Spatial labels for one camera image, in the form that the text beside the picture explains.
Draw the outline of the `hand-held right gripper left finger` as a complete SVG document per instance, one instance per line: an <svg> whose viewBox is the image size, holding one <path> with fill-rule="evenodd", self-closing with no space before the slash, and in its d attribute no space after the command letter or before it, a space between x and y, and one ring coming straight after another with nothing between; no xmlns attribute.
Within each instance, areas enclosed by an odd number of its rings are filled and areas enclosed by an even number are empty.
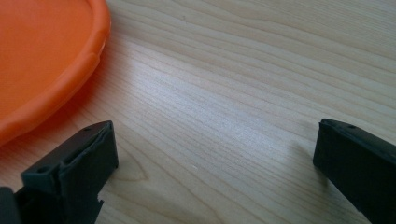
<svg viewBox="0 0 396 224"><path fill-rule="evenodd" d="M22 223L94 224L98 194L118 166L113 123L83 128L21 173Z"/></svg>

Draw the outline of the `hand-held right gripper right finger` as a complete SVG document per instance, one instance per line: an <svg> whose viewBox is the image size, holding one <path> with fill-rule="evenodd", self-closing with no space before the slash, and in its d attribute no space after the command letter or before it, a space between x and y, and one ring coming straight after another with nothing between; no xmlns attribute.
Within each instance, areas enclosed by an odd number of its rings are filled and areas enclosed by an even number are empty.
<svg viewBox="0 0 396 224"><path fill-rule="evenodd" d="M373 224L396 224L396 146L333 119L319 123L314 165Z"/></svg>

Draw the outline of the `orange plastic plate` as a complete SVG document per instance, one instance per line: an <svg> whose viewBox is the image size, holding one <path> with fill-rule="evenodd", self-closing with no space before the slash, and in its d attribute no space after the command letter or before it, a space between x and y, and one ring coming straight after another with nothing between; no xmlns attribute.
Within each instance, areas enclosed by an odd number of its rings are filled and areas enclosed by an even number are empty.
<svg viewBox="0 0 396 224"><path fill-rule="evenodd" d="M0 146L84 85L110 27L106 0L0 0Z"/></svg>

